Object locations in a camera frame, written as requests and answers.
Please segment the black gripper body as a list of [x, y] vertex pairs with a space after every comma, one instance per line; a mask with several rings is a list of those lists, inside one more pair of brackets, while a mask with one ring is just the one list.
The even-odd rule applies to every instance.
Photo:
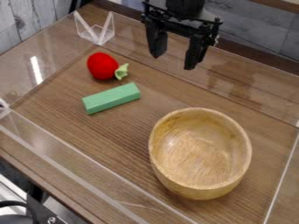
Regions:
[[144, 15], [197, 30], [201, 25], [220, 26], [223, 19], [207, 11], [205, 0], [144, 0]]

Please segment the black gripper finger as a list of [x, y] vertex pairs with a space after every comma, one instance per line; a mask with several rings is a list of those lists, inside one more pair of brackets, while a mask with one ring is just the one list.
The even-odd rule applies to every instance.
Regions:
[[203, 61], [208, 46], [211, 45], [211, 37], [208, 35], [194, 34], [189, 39], [189, 48], [185, 52], [184, 69], [192, 70]]
[[168, 34], [156, 23], [146, 23], [145, 36], [149, 53], [158, 58], [166, 50]]

